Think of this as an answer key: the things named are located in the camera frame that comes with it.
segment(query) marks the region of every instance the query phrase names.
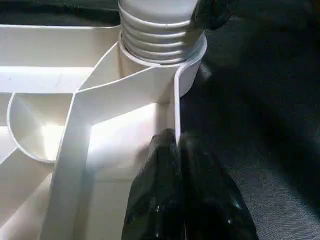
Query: white plastic frame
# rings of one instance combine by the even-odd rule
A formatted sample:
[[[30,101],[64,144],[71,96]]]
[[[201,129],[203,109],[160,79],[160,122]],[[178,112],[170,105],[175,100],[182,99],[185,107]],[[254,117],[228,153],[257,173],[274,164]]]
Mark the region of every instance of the white plastic frame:
[[[15,40],[29,35],[27,32],[33,33],[25,39],[25,45],[33,51],[41,51],[30,60],[26,57],[31,53],[29,50],[16,50],[17,42],[4,41],[8,45],[10,61],[6,62],[0,56],[0,82],[10,85],[10,74],[16,72],[23,73],[22,78],[25,73],[31,73],[30,76],[37,80],[25,78],[33,85],[26,92],[17,84],[8,89],[1,90],[0,87],[0,92],[7,92],[0,93],[5,100],[1,113],[7,113],[0,116],[0,120],[8,126],[17,146],[14,151],[28,159],[23,161],[25,164],[31,161],[43,165],[42,162],[57,161],[49,195],[51,165],[35,181],[35,186],[39,187],[33,187],[22,198],[24,201],[15,206],[15,214],[7,214],[10,218],[0,228],[0,236],[7,239],[24,236],[23,240],[31,240],[41,232],[41,240],[99,239],[106,235],[108,239],[119,239],[130,185],[146,159],[151,137],[165,128],[175,129],[176,139],[180,137],[180,96],[193,84],[207,48],[205,36],[201,36],[197,52],[184,63],[160,65],[139,60],[128,53],[118,26],[98,30],[0,26],[0,36],[3,29]],[[68,34],[71,30],[76,33],[74,38]],[[67,35],[66,45],[72,48],[67,53],[59,49],[63,35]],[[39,48],[34,42],[38,40]],[[45,48],[50,44],[55,46],[58,56],[68,55],[63,57],[69,61],[65,59],[61,61],[62,66],[59,65],[63,57],[54,57],[54,51]],[[99,45],[97,52],[94,44]],[[89,60],[81,59],[84,57],[82,48]],[[15,58],[18,51],[23,53],[20,60]],[[53,56],[53,59],[46,63],[46,56]],[[51,74],[55,70],[62,74],[52,80]],[[82,72],[80,77],[73,75],[77,70]],[[68,76],[77,79],[70,84]],[[46,78],[49,80],[42,92],[42,80]],[[61,79],[69,87],[61,90],[55,84],[50,86],[51,81]],[[43,136],[34,134],[48,124],[62,127],[61,135],[56,136],[61,141],[55,141],[57,149],[51,159],[43,154]],[[24,144],[26,137],[31,138],[29,144]],[[28,183],[30,177],[23,179]],[[20,226],[23,231],[29,229],[25,220],[27,215],[35,214],[27,210],[33,204],[42,206],[41,216],[46,210],[42,227],[37,223],[28,234],[14,231],[14,226]]]

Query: white plastic base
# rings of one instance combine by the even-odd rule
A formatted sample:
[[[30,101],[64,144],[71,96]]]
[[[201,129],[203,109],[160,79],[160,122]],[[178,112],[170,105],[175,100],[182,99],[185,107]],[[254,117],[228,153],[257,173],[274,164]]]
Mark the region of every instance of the white plastic base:
[[[1,239],[119,240],[151,137],[180,137],[205,36],[175,65],[132,56],[118,26],[0,25],[0,36],[13,39],[0,44]]]

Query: black glove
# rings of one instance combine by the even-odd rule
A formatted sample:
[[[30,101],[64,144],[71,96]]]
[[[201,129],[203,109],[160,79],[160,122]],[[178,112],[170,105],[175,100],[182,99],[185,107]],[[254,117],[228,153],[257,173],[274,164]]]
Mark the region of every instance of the black glove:
[[[237,0],[198,0],[193,21],[202,29],[216,30],[233,14]]]
[[[188,240],[257,240],[238,187],[212,149],[184,135],[179,143]]]
[[[184,240],[181,176],[172,129],[152,138],[145,166],[134,179],[122,240]]]

